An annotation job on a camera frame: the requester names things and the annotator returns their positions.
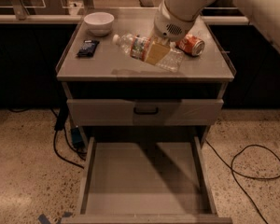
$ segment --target bottle cap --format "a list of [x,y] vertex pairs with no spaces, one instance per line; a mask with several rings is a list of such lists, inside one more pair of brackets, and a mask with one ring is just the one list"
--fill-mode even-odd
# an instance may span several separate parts
[[117,45],[119,41],[119,35],[115,34],[112,39],[112,43]]

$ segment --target open drawer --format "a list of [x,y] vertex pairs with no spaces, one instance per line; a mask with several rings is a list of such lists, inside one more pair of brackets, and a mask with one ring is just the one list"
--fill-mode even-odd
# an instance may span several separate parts
[[182,126],[214,124],[223,101],[221,99],[70,99],[67,104],[77,126]]
[[232,223],[217,216],[190,127],[94,127],[76,215],[62,223]]

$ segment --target desk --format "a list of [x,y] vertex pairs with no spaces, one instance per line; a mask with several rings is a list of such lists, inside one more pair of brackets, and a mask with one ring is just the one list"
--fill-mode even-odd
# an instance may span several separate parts
[[[203,55],[186,56],[171,73],[111,42],[114,34],[148,36],[155,8],[104,11],[115,16],[112,34],[93,37],[81,23],[57,68],[88,148],[77,216],[63,223],[231,223],[217,217],[201,151],[233,80],[213,37],[198,18],[191,33],[204,40]],[[100,44],[79,59],[85,39]]]

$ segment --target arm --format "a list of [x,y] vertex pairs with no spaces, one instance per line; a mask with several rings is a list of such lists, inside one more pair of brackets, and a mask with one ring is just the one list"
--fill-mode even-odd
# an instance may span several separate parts
[[[201,10],[215,0],[162,0],[155,34],[176,41],[193,26]],[[232,0],[280,53],[280,0]]]

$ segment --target terrazzo floor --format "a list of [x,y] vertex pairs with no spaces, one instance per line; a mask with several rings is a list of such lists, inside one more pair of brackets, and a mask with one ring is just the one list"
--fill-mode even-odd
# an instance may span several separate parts
[[[58,223],[65,212],[75,212],[82,169],[54,154],[55,120],[49,109],[0,110],[0,224],[40,223],[42,214],[50,223]],[[252,144],[266,146],[280,157],[280,110],[222,110],[207,139],[227,163]],[[68,148],[63,133],[58,134],[57,148],[66,158],[83,164]],[[218,215],[231,217],[234,224],[264,223],[208,145],[203,146],[203,156]],[[280,172],[276,158],[259,148],[247,149],[234,167],[247,175]],[[268,223],[280,224],[280,178],[237,178]]]

